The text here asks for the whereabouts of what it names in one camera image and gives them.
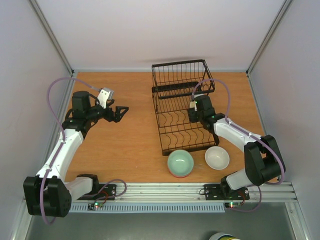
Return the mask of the black wire dish rack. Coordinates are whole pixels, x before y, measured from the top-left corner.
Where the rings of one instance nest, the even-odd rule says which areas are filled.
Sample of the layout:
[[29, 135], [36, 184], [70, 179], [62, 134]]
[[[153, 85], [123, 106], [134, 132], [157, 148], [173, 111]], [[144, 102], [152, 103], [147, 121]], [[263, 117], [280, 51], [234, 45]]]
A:
[[215, 91], [204, 59], [157, 63], [151, 66], [152, 100], [161, 152], [169, 156], [175, 150], [195, 152], [217, 146], [218, 136], [200, 122], [190, 122], [188, 109], [192, 93], [209, 95]]

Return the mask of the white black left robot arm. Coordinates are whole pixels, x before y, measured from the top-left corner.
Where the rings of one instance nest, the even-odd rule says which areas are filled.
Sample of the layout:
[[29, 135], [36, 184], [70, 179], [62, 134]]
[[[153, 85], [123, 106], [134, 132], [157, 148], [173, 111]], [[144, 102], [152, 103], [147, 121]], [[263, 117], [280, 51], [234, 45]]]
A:
[[85, 140], [89, 130], [99, 120], [118, 123], [129, 110], [126, 106], [111, 106], [113, 90], [103, 88], [94, 97], [87, 91], [76, 91], [71, 98], [62, 123], [60, 137], [49, 158], [35, 176], [28, 176], [23, 190], [28, 213], [32, 216], [65, 217], [72, 202], [96, 199], [105, 189], [95, 174], [82, 173], [75, 180], [66, 182], [70, 163]]

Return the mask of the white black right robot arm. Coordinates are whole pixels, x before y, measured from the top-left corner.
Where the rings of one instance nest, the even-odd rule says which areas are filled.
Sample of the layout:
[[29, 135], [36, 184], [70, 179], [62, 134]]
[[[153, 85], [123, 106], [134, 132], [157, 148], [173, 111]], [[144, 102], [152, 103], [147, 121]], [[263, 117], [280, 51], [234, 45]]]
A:
[[273, 136], [249, 132], [225, 114], [217, 113], [208, 95], [193, 96], [187, 112], [189, 121], [201, 123], [216, 142], [222, 137], [244, 154], [244, 168], [220, 181], [219, 188], [225, 198], [234, 197], [241, 188], [259, 187], [276, 177], [280, 177], [279, 184], [283, 182], [286, 167]]

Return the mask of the white ceramic bowl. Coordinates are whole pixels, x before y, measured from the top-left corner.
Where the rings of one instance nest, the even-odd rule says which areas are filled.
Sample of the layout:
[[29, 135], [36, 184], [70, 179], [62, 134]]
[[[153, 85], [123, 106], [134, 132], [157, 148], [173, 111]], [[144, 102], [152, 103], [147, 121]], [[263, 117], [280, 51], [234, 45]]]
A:
[[230, 156], [228, 152], [219, 146], [212, 146], [208, 148], [204, 155], [207, 165], [214, 170], [223, 170], [228, 167], [230, 163]]

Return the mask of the mint green ceramic bowl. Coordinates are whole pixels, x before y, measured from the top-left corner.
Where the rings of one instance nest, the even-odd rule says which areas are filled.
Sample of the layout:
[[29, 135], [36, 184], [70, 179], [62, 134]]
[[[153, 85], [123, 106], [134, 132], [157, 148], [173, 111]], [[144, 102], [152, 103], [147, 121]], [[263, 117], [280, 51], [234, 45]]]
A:
[[194, 168], [194, 159], [186, 150], [175, 150], [168, 156], [167, 167], [169, 172], [176, 175], [186, 175], [192, 172]]

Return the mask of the red bowl under green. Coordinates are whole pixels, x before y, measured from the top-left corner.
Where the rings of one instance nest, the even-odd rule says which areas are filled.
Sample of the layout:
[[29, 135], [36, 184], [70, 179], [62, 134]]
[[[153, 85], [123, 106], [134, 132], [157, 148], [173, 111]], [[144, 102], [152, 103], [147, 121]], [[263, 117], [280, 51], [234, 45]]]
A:
[[170, 172], [170, 174], [172, 176], [174, 176], [175, 178], [179, 178], [179, 179], [186, 178], [186, 177], [188, 177], [190, 175], [190, 173], [189, 174], [179, 175], [179, 174], [174, 174], [173, 172]]

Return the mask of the right small circuit board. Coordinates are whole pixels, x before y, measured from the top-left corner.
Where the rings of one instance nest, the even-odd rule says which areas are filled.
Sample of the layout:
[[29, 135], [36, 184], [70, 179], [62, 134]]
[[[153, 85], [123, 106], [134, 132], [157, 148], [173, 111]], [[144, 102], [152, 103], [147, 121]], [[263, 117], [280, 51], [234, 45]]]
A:
[[234, 202], [234, 201], [230, 201], [230, 202], [225, 202], [224, 206], [228, 209], [234, 209], [234, 208], [239, 208], [243, 205], [242, 202]]

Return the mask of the small circuit board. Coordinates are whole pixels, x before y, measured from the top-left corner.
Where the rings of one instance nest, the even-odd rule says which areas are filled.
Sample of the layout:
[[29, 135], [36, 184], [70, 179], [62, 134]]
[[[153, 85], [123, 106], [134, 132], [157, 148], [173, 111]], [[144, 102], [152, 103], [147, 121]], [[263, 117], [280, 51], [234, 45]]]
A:
[[239, 208], [243, 205], [242, 202], [234, 202], [234, 201], [230, 201], [230, 202], [225, 202], [224, 206], [228, 209], [234, 209], [234, 208]]
[[87, 205], [87, 209], [88, 209], [89, 211], [95, 211], [95, 210], [97, 210], [97, 209], [102, 208], [103, 206], [104, 206], [104, 204], [101, 203], [101, 202], [89, 203], [89, 204]]

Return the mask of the left small circuit board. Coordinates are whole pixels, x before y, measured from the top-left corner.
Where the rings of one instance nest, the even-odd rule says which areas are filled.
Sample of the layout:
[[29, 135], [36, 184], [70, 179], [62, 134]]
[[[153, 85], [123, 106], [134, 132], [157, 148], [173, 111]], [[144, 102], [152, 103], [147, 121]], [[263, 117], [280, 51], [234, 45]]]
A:
[[95, 210], [97, 210], [97, 209], [102, 208], [103, 206], [104, 206], [104, 204], [101, 203], [101, 202], [89, 203], [89, 204], [87, 205], [87, 209], [88, 209], [89, 211], [95, 211]]

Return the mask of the white yellow round container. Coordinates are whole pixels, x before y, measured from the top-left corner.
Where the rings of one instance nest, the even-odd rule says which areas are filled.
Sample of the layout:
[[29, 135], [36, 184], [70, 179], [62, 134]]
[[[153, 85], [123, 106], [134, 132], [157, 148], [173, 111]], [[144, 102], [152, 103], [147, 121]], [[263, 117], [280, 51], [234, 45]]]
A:
[[240, 240], [239, 238], [233, 236], [232, 234], [217, 232], [213, 234], [209, 240]]

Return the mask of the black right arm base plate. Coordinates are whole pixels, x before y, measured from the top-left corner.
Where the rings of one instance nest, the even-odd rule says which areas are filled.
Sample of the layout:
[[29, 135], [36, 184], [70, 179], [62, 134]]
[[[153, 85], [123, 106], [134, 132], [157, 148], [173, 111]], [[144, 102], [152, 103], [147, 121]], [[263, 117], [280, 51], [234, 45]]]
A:
[[247, 187], [242, 187], [237, 190], [232, 190], [227, 187], [222, 187], [221, 184], [204, 184], [203, 194], [207, 201], [235, 201], [249, 200], [249, 190]]

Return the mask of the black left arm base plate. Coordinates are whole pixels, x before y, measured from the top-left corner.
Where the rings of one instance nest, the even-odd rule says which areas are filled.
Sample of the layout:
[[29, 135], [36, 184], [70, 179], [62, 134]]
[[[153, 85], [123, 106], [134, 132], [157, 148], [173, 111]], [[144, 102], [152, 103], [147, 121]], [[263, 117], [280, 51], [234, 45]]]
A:
[[116, 184], [108, 184], [103, 190], [95, 194], [94, 196], [82, 196], [78, 198], [78, 201], [94, 201], [98, 198], [102, 198], [103, 200], [109, 196], [108, 200], [113, 201], [115, 199], [115, 195], [117, 193], [117, 185]]

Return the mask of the aluminium front frame rail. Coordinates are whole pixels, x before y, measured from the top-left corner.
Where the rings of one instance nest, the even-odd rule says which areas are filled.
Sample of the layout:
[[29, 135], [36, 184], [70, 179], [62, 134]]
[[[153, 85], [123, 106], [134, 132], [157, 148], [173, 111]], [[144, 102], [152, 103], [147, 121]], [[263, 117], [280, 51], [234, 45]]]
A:
[[[205, 184], [211, 183], [127, 183], [113, 182], [116, 184], [116, 194], [114, 201], [124, 202], [195, 202], [207, 201], [203, 194]], [[67, 187], [60, 181], [55, 179], [51, 184], [47, 184], [44, 188], [44, 199], [52, 206], [61, 203], [65, 205], [72, 202], [103, 202], [108, 200], [109, 196], [97, 198], [96, 200], [78, 200], [84, 196], [94, 196], [100, 193], [104, 185], [94, 187], [92, 192], [82, 193], [79, 187]], [[297, 196], [291, 183], [285, 182], [281, 185], [264, 184], [260, 187], [246, 187], [249, 193], [249, 200], [235, 200], [236, 202], [245, 201], [247, 203], [255, 203], [262, 200], [266, 203], [272, 202], [296, 202]], [[217, 202], [231, 202], [227, 200], [209, 200]]]

